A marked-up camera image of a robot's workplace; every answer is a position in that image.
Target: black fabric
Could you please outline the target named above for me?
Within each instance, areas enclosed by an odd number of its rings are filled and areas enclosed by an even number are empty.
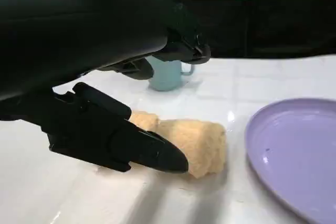
[[[334,0],[258,0],[249,26],[250,0],[175,1],[197,16],[213,57],[298,58],[336,53]]]

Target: tile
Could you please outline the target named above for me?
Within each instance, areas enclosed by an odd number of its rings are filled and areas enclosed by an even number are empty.
[[[276,101],[283,99],[283,82],[269,78],[238,79],[239,101]]]
[[[318,76],[323,74],[325,65],[322,57],[284,60],[280,64],[282,74],[286,77]]]
[[[198,83],[196,95],[199,97],[214,97],[230,99],[234,95],[234,78],[232,76],[204,75]]]
[[[238,102],[237,117],[252,116],[258,110],[268,105],[268,102]]]
[[[218,59],[210,59],[207,63],[196,65],[196,73],[207,73],[214,75],[231,75],[235,71],[237,60],[235,59],[221,59],[218,64]]]
[[[235,118],[234,103],[224,99],[190,97],[181,108],[180,118],[217,122],[227,125]]]
[[[174,119],[180,115],[187,96],[188,94],[182,89],[168,92],[146,89],[140,96],[135,109],[155,113],[162,119]]]
[[[278,60],[242,60],[238,65],[240,76],[277,77],[281,74]]]

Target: food item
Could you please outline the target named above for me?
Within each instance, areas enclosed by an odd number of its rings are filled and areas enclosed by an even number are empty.
[[[132,112],[129,121],[145,131],[156,132],[157,126],[159,124],[159,117],[155,114],[135,111]]]
[[[166,120],[157,134],[178,147],[189,162],[189,173],[196,178],[219,173],[225,164],[225,129],[217,123],[198,120]]]

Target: white table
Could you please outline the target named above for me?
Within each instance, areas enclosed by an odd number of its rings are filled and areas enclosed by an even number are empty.
[[[1,122],[0,223],[305,223],[254,176],[246,160],[244,128],[256,110],[273,101],[336,98],[335,69],[336,57],[330,56],[289,61],[213,59],[197,66],[184,88],[166,93],[149,90],[147,81],[95,71],[82,81],[135,110],[154,112],[162,119],[223,124],[227,170],[193,180],[146,168],[125,174],[97,169],[49,152],[46,135],[34,125]]]

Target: plate rim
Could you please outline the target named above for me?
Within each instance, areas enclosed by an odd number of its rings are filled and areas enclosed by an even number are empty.
[[[286,199],[284,199],[281,195],[276,193],[276,189],[272,187],[271,183],[268,183],[266,179],[264,179],[263,176],[259,173],[258,169],[256,168],[256,165],[253,162],[253,159],[251,158],[250,153],[250,147],[251,140],[248,137],[249,132],[251,131],[251,128],[253,126],[254,121],[265,111],[269,110],[270,108],[273,108],[274,106],[280,105],[280,104],[286,104],[289,102],[300,102],[300,101],[310,101],[310,102],[327,102],[327,103],[333,103],[336,105],[336,100],[332,99],[324,99],[324,98],[292,98],[292,99],[284,99],[276,102],[272,102],[261,109],[259,109],[257,112],[255,112],[252,117],[249,119],[245,131],[244,131],[244,140],[245,140],[245,148],[246,148],[246,155],[248,157],[248,161],[250,163],[251,168],[254,170],[254,172],[257,174],[258,179],[266,186],[266,188],[276,197],[278,201],[281,202],[281,204],[284,204],[286,207],[288,207],[291,211],[293,211],[295,214],[298,214],[301,218],[308,222],[316,223],[317,220],[313,220],[311,217],[307,216],[305,213],[303,213],[301,210],[299,210],[297,207],[293,206],[290,202],[288,202]]]

